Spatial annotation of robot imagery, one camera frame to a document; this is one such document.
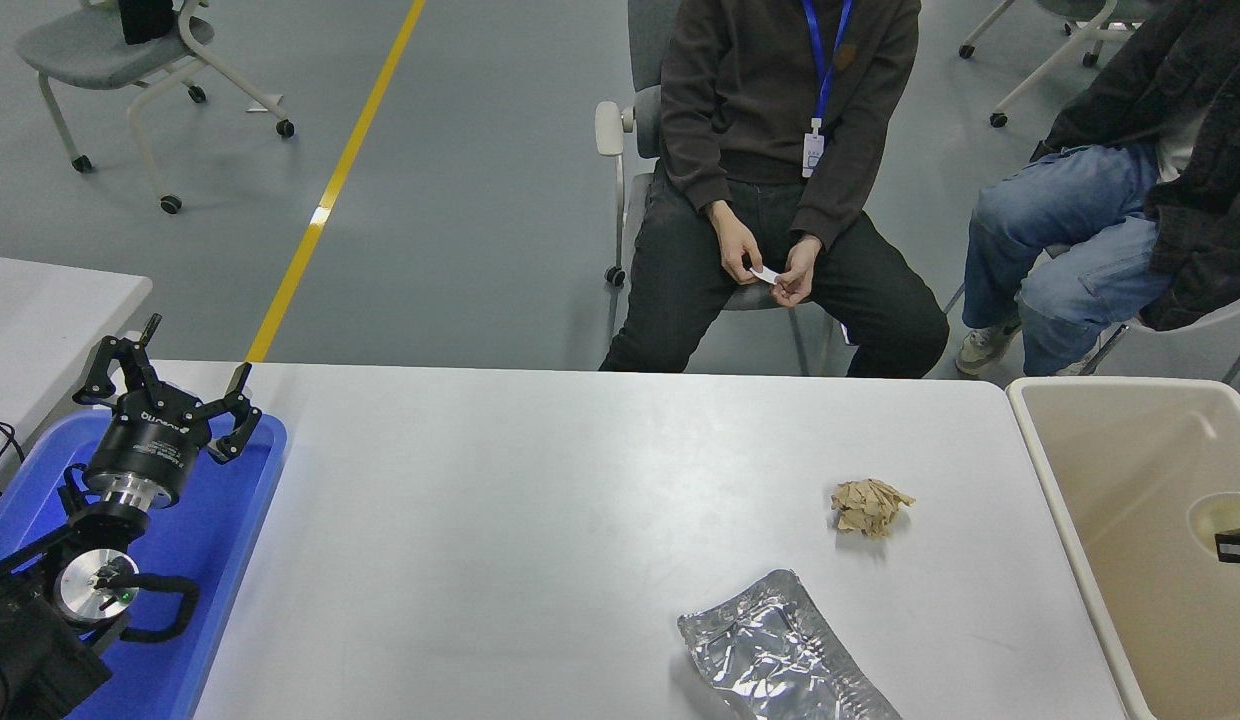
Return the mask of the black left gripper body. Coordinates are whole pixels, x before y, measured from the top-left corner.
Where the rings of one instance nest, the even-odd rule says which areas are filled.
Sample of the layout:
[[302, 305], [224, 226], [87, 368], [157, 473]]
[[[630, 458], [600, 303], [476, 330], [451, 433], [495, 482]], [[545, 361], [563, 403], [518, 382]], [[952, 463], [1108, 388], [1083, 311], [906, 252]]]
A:
[[154, 398], [145, 389], [126, 392], [91, 456], [86, 486], [103, 491], [112, 477], [131, 475], [166, 491], [182, 491], [200, 449], [210, 442], [210, 421], [185, 418], [200, 402], [167, 385], [157, 388]]

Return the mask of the person's left hand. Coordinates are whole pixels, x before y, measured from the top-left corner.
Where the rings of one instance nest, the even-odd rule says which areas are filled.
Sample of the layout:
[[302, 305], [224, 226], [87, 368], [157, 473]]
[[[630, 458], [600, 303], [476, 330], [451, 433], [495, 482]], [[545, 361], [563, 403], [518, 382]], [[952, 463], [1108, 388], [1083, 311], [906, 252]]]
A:
[[786, 258], [786, 270], [777, 274], [773, 286], [773, 297], [782, 307], [795, 307], [808, 299], [812, 292], [815, 264], [825, 245], [813, 234], [804, 234], [790, 249]]

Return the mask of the person's right hand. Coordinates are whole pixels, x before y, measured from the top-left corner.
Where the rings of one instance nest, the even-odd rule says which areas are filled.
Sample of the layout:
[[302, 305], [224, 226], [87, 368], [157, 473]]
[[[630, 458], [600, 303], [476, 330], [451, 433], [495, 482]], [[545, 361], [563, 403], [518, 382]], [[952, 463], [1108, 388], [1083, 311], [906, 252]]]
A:
[[712, 201], [704, 214], [719, 242], [722, 269], [738, 284], [760, 283], [760, 278], [753, 273], [765, 265], [760, 247], [751, 230], [734, 213], [732, 204], [725, 200]]

